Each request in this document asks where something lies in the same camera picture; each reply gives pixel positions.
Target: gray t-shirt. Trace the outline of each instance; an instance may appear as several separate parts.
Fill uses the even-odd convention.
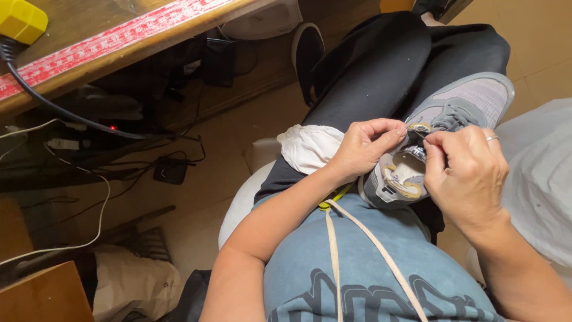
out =
[[[475,280],[428,242],[425,229],[409,207],[382,212],[369,207],[352,190],[337,203],[387,249],[429,320],[504,321]],[[418,321],[405,292],[370,239],[335,210],[332,219],[344,321]],[[336,321],[336,287],[325,211],[311,212],[274,252],[264,272],[264,306],[270,322]]]

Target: sneaker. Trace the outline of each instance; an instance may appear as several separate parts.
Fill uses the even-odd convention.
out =
[[[484,72],[462,78],[429,96],[407,118],[408,135],[359,179],[359,192],[371,206],[411,203],[427,197],[423,184],[427,155],[423,139],[435,131],[456,132],[469,125],[494,129],[513,102],[506,76]]]
[[[447,2],[447,0],[417,0],[413,4],[411,12],[418,15],[429,12],[433,15],[433,18],[438,21],[445,12]]]
[[[306,105],[313,104],[311,89],[313,86],[312,68],[324,56],[324,40],[320,29],[313,23],[303,23],[292,42],[292,65],[296,71],[296,77]]]

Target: finger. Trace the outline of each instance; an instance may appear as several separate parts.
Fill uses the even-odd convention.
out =
[[[423,140],[423,146],[427,151],[427,163],[425,165],[425,182],[432,186],[443,181],[445,170],[445,153],[438,146],[434,146]]]
[[[488,128],[483,129],[483,133],[487,138],[496,135],[493,130]],[[487,144],[491,154],[495,157],[499,164],[508,170],[509,164],[506,162],[505,156],[502,154],[501,141],[498,139],[492,139],[487,141]]]
[[[400,120],[373,119],[365,122],[358,122],[358,126],[371,138],[376,134],[403,128],[407,125]]]
[[[458,132],[463,135],[468,142],[468,147],[472,154],[482,161],[490,160],[492,155],[487,144],[487,138],[482,129],[471,125]]]
[[[443,148],[443,151],[447,154],[448,163],[451,168],[457,164],[474,160],[467,140],[458,132],[438,131],[427,135],[425,139],[430,145],[441,146]]]
[[[375,151],[383,154],[387,150],[398,145],[406,135],[407,129],[405,127],[393,129],[387,133],[384,133],[377,140],[373,141],[371,143],[371,147],[375,149]]]

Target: woman's left hand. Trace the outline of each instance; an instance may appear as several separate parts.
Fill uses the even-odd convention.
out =
[[[387,150],[403,140],[406,126],[402,121],[390,119],[352,123],[326,167],[340,175],[341,183],[354,181],[371,171]]]

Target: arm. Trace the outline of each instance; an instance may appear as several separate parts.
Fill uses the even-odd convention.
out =
[[[404,126],[387,119],[353,123],[325,167],[248,214],[216,258],[200,321],[265,321],[264,266],[278,245],[335,188],[371,170],[402,140]]]
[[[501,314],[523,322],[569,321],[572,294],[518,234],[501,206],[509,165],[498,140],[486,141],[492,135],[492,130],[477,127],[428,135],[425,185],[477,250]]]

